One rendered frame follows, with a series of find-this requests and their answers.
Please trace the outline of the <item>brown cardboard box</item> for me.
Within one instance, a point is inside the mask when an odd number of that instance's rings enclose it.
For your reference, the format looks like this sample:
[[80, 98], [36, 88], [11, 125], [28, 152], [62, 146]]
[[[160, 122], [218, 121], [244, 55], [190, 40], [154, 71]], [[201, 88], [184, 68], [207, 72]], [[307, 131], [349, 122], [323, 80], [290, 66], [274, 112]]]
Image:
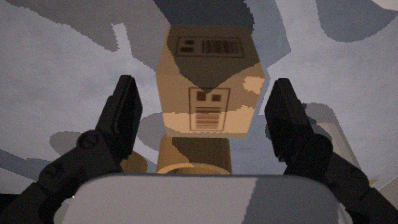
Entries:
[[242, 26], [169, 25], [155, 76], [167, 137], [245, 138], [265, 80]]

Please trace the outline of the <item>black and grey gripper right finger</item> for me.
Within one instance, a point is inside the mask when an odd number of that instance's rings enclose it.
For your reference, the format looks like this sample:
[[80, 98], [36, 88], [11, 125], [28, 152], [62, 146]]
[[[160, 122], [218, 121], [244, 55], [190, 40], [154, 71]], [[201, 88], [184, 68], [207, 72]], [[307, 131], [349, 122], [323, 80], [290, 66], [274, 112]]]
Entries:
[[365, 173], [336, 154], [326, 136], [314, 134], [288, 78], [274, 82], [264, 113], [275, 157], [287, 165], [283, 175], [327, 186], [353, 224], [398, 224], [398, 210], [369, 186]]

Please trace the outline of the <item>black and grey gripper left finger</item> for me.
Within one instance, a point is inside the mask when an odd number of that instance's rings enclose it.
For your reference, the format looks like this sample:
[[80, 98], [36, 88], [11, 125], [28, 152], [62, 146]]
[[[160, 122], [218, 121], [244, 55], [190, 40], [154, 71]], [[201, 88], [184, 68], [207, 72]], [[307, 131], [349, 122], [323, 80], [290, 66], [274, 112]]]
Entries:
[[88, 179], [123, 173], [120, 163], [132, 154], [142, 111], [135, 78], [121, 75], [95, 130], [82, 133], [75, 148], [45, 166], [39, 180], [1, 212], [0, 224], [54, 224], [63, 201]]

